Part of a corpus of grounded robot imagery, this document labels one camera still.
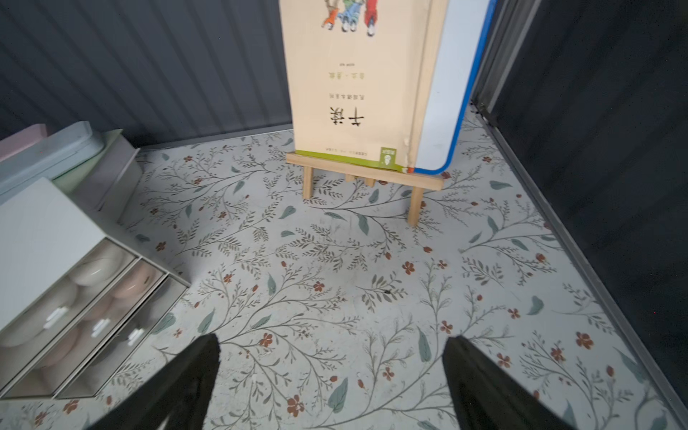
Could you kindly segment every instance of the drawer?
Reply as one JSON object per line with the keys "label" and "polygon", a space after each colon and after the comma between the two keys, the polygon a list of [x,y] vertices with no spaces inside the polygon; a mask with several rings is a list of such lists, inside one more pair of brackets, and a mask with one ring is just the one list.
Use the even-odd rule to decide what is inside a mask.
{"label": "drawer", "polygon": [[134,259],[103,240],[0,332],[0,394]]}
{"label": "drawer", "polygon": [[167,278],[57,397],[95,396],[185,290],[186,286]]}
{"label": "drawer", "polygon": [[5,398],[52,396],[93,355],[157,284],[162,272],[140,260],[80,315],[81,320],[42,355]]}

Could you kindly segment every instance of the wooden easel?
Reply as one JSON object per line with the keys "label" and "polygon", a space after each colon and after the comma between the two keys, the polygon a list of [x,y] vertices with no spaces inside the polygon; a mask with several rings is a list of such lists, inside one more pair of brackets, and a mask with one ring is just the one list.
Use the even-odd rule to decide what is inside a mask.
{"label": "wooden easel", "polygon": [[326,160],[325,158],[308,157],[292,152],[286,154],[286,160],[287,163],[303,166],[304,200],[310,199],[313,196],[313,169],[344,173],[347,182],[353,182],[356,180],[356,177],[364,178],[365,184],[368,186],[375,185],[376,180],[412,186],[413,191],[411,192],[408,222],[414,227],[418,225],[418,220],[420,219],[420,204],[423,200],[424,190],[439,191],[444,186],[444,180],[438,176],[375,169],[373,167]]}

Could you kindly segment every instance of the floral pattern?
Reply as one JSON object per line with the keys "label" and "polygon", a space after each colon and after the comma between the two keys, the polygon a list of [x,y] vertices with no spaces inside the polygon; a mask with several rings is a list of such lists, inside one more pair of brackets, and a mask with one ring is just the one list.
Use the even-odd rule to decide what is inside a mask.
{"label": "floral pattern", "polygon": [[316,171],[303,201],[291,150],[284,131],[140,154],[123,225],[192,287],[96,398],[0,402],[0,428],[82,428],[205,333],[208,429],[456,429],[457,335],[575,427],[677,428],[473,112],[417,228],[407,186]]}

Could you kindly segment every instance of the drawer handle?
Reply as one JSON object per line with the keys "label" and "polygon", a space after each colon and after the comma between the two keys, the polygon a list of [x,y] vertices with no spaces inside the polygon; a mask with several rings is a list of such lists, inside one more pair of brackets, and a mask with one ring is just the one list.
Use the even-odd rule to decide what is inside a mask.
{"label": "drawer handle", "polygon": [[62,318],[67,312],[69,312],[69,308],[67,306],[60,306],[59,308],[55,309],[45,319],[45,324],[43,324],[43,328],[48,330],[53,325],[55,325],[55,323],[60,318]]}
{"label": "drawer handle", "polygon": [[137,328],[131,333],[129,333],[129,336],[127,337],[127,339],[129,339],[129,341],[127,342],[127,346],[133,346],[133,344],[136,343],[138,338],[140,338],[145,332],[146,330],[142,328]]}
{"label": "drawer handle", "polygon": [[98,337],[98,335],[110,325],[110,318],[101,319],[93,326],[93,331],[91,332],[91,337]]}

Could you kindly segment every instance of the blue whiteboard frame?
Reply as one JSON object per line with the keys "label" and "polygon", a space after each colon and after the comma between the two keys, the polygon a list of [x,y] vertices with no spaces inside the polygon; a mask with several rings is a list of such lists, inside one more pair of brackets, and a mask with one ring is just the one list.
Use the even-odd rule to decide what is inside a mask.
{"label": "blue whiteboard frame", "polygon": [[414,173],[425,173],[427,175],[437,175],[447,169],[451,164],[451,160],[454,158],[454,149],[456,148],[456,143],[459,140],[459,132],[461,132],[461,124],[464,121],[464,112],[469,104],[469,99],[471,98],[471,92],[473,91],[473,85],[475,84],[475,77],[477,76],[477,71],[480,68],[480,60],[482,59],[482,53],[485,50],[485,45],[487,43],[487,34],[490,32],[490,24],[492,23],[492,16],[495,14],[495,7],[497,6],[497,0],[490,0],[487,5],[487,13],[485,14],[485,21],[482,24],[482,30],[480,32],[480,40],[477,43],[477,48],[475,49],[475,56],[473,57],[473,65],[471,66],[471,74],[469,75],[469,81],[466,85],[466,92],[464,93],[464,100],[461,103],[461,110],[459,111],[459,118],[456,121],[456,128],[454,129],[454,136],[451,138],[451,147],[449,147],[449,154],[447,155],[447,161],[444,162],[444,166],[436,170],[427,169],[414,169]]}

